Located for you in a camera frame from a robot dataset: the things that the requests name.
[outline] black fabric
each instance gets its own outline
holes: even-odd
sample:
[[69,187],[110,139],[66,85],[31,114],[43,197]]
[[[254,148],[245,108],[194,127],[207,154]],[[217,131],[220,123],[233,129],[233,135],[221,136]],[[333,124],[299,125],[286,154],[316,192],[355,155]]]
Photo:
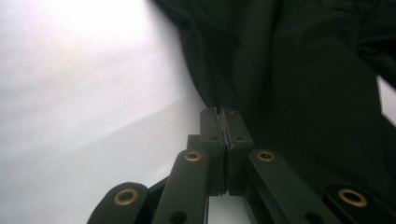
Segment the black fabric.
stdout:
[[381,2],[156,3],[179,28],[207,106],[240,111],[258,146],[279,152],[318,195],[349,183],[396,205],[396,132],[381,115],[375,77],[394,84],[396,70],[370,53],[387,51],[372,29]]

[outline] dark cloth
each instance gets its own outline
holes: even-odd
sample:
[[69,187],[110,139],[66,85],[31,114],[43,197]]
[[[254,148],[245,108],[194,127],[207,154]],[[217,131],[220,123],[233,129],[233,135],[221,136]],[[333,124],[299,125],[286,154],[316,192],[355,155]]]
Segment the dark cloth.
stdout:
[[240,111],[318,195],[349,183],[396,205],[396,130],[376,83],[395,86],[394,2],[155,1],[207,106]]

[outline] black metal frame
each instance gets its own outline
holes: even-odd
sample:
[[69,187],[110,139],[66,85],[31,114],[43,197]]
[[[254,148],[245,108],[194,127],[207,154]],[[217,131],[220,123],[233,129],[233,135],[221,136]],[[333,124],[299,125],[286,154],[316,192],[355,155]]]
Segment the black metal frame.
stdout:
[[88,223],[207,223],[208,196],[226,191],[246,198],[251,223],[396,223],[395,212],[364,189],[330,186],[320,199],[280,155],[255,147],[238,112],[208,108],[200,125],[167,178],[150,189],[116,186]]

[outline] brass grommet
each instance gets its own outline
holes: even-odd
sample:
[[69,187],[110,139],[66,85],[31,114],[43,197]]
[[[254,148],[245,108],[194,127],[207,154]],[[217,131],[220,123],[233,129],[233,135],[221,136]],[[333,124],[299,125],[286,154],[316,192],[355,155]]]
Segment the brass grommet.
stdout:
[[124,206],[133,203],[138,197],[139,192],[136,189],[122,189],[114,197],[114,202]]
[[257,159],[260,161],[273,161],[275,159],[275,155],[268,151],[261,151],[257,154]]
[[184,159],[186,159],[186,161],[198,161],[202,158],[202,155],[198,152],[188,152],[184,155]]
[[338,190],[338,197],[340,197],[345,203],[349,203],[355,207],[365,207],[367,205],[367,199],[353,189]]

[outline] white background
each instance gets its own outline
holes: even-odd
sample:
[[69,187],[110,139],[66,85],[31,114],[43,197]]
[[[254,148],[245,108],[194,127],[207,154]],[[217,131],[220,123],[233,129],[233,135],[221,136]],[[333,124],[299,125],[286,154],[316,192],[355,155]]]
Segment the white background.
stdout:
[[[85,223],[118,184],[152,186],[204,108],[150,1],[0,1],[0,223]],[[248,223],[240,198],[209,208],[210,224]]]

